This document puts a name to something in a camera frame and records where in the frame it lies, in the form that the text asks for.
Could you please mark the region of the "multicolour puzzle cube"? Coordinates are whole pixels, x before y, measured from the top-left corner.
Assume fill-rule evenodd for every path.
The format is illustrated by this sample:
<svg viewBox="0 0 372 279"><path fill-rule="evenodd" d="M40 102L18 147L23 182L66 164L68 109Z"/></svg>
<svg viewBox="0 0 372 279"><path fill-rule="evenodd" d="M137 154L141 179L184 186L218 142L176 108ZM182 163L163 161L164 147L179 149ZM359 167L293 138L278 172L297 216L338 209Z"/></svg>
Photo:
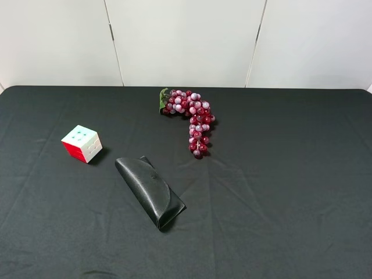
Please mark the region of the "multicolour puzzle cube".
<svg viewBox="0 0 372 279"><path fill-rule="evenodd" d="M89 163L103 149L98 133L81 125L75 126L61 142L71 157L84 163Z"/></svg>

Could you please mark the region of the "red artificial grape bunch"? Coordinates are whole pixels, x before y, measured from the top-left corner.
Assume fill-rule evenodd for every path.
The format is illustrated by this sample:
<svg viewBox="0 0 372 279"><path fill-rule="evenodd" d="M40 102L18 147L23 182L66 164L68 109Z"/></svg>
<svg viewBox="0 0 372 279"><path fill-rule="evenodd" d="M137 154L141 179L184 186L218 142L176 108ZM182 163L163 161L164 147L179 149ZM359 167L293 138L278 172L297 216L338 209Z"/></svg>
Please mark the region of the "red artificial grape bunch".
<svg viewBox="0 0 372 279"><path fill-rule="evenodd" d="M203 100L201 94L164 88L159 93L159 113L187 119L189 151L196 159L202 159L209 153L209 132L216 117L212 114L210 103Z"/></svg>

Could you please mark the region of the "black glasses case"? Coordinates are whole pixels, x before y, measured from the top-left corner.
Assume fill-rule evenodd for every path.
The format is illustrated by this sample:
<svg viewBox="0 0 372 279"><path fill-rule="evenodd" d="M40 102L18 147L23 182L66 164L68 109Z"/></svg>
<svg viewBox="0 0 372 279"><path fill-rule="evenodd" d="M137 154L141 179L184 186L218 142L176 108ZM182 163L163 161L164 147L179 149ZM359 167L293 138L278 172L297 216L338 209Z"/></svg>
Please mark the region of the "black glasses case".
<svg viewBox="0 0 372 279"><path fill-rule="evenodd" d="M115 166L158 230L166 228L186 209L147 157L118 158Z"/></svg>

